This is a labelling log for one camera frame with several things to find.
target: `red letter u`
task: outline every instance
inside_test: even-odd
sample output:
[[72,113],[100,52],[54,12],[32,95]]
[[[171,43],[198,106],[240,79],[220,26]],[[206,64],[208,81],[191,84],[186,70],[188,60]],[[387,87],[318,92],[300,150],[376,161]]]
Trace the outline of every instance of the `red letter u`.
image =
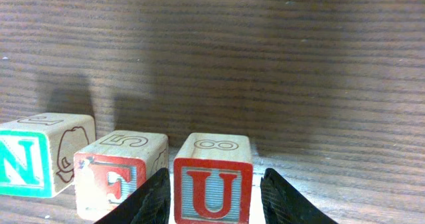
[[235,178],[237,178],[237,175],[229,173],[219,174],[224,182],[223,206],[220,211],[213,213],[207,209],[205,203],[207,177],[209,177],[211,173],[207,171],[188,171],[187,174],[193,178],[193,207],[195,208],[195,211],[201,217],[211,219],[219,219],[227,215],[232,204],[232,182]]

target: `green letter n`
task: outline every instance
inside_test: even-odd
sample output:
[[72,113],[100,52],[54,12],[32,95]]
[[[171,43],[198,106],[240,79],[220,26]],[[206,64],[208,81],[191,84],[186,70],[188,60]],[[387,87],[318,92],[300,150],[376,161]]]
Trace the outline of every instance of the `green letter n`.
[[11,180],[6,175],[7,160],[12,168],[21,176],[26,184],[38,185],[40,181],[35,179],[33,159],[31,158],[31,146],[34,144],[30,140],[18,141],[18,144],[25,149],[25,159],[27,160],[27,168],[25,169],[17,160],[16,157],[6,148],[6,145],[0,141],[0,183],[10,183]]

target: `block front face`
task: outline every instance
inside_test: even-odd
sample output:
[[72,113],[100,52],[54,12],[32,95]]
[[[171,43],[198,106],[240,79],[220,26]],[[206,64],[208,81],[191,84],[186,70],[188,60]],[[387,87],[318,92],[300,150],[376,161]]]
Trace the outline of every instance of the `block front face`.
[[248,163],[177,158],[177,223],[247,223],[252,185]]
[[51,197],[47,137],[0,130],[0,194]]
[[123,202],[146,180],[145,162],[98,154],[75,154],[77,212],[98,220]]

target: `red block face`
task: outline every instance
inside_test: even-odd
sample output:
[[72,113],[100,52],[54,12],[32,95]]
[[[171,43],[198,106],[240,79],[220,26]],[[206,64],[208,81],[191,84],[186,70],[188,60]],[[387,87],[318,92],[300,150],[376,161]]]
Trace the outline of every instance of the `red block face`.
[[248,223],[251,164],[178,158],[174,178],[176,223]]
[[145,162],[96,154],[74,156],[78,214],[97,220],[123,202],[146,180]]

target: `wooden block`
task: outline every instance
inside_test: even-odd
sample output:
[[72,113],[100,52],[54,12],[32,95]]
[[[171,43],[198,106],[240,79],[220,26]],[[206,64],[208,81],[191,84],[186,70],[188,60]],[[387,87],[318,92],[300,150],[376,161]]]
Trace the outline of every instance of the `wooden block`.
[[0,194],[54,197],[74,180],[74,153],[95,139],[89,115],[44,113],[0,124]]
[[175,222],[248,223],[251,187],[246,136],[193,133],[174,159]]
[[168,168],[168,137],[116,130],[74,155],[77,213],[99,220]]

